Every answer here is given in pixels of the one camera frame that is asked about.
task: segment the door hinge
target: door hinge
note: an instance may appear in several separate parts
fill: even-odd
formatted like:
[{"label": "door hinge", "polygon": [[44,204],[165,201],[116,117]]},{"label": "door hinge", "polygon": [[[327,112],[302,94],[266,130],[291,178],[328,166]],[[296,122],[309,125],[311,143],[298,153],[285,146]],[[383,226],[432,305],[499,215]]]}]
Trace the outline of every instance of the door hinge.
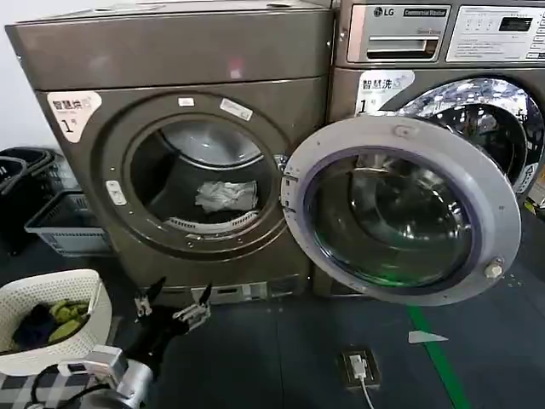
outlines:
[{"label": "door hinge", "polygon": [[284,173],[290,158],[288,158],[286,155],[274,155],[273,158],[274,162],[276,162],[276,165],[278,166],[278,170]]}]

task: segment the white cable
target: white cable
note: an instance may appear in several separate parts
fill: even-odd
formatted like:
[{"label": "white cable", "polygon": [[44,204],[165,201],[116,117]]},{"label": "white cable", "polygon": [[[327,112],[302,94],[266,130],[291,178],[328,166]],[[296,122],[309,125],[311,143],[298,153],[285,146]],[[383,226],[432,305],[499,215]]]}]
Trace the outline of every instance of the white cable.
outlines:
[{"label": "white cable", "polygon": [[367,392],[367,387],[365,386],[365,378],[367,377],[367,360],[362,360],[360,355],[350,355],[350,364],[352,365],[353,375],[356,379],[359,379],[361,382],[361,389],[364,391],[365,400],[367,400],[367,405],[369,409],[375,409],[369,393]]},{"label": "white cable", "polygon": [[369,392],[367,392],[367,387],[365,386],[365,378],[361,377],[359,380],[361,381],[361,389],[364,391],[365,400],[367,400],[367,405],[369,405],[369,409],[375,409],[373,403],[371,402],[371,398],[369,397]]}]

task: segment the gray floor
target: gray floor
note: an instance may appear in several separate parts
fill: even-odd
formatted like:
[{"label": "gray floor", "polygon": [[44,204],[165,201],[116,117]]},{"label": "gray floor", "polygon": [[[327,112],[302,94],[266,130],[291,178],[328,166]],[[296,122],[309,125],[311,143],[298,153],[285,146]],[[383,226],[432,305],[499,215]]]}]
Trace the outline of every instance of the gray floor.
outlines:
[{"label": "gray floor", "polygon": [[[545,224],[523,216],[523,245],[500,284],[423,309],[433,332],[450,339],[441,348],[473,408],[541,408],[545,400]],[[63,259],[39,243],[0,267],[0,284],[87,265],[106,282],[114,314],[134,314],[114,260]],[[132,338],[130,321],[119,345]],[[406,307],[369,300],[306,296],[214,308],[206,326],[170,345],[149,407],[365,408],[361,392],[342,385],[336,363],[351,345],[376,355],[376,409],[452,407],[426,349],[408,344],[413,329]]]}]

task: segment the control panel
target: control panel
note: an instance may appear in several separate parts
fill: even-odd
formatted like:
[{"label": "control panel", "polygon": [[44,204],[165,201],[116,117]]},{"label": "control panel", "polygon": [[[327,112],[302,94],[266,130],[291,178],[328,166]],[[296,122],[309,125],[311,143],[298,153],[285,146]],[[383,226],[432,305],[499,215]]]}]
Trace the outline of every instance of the control panel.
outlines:
[{"label": "control panel", "polygon": [[460,7],[446,60],[545,62],[545,8]]},{"label": "control panel", "polygon": [[449,13],[445,5],[356,4],[347,60],[437,60]]}]

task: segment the green floor line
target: green floor line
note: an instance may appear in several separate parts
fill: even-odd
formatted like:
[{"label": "green floor line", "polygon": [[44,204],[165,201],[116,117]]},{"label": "green floor line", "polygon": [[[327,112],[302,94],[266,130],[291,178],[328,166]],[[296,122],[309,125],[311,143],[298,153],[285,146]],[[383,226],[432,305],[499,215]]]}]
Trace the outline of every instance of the green floor line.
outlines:
[{"label": "green floor line", "polygon": [[[419,307],[409,307],[409,315],[418,331],[433,333],[431,326]],[[471,409],[471,404],[463,392],[462,383],[452,370],[452,365],[446,359],[440,344],[424,343],[424,347],[449,394],[453,407],[455,409]]]}]

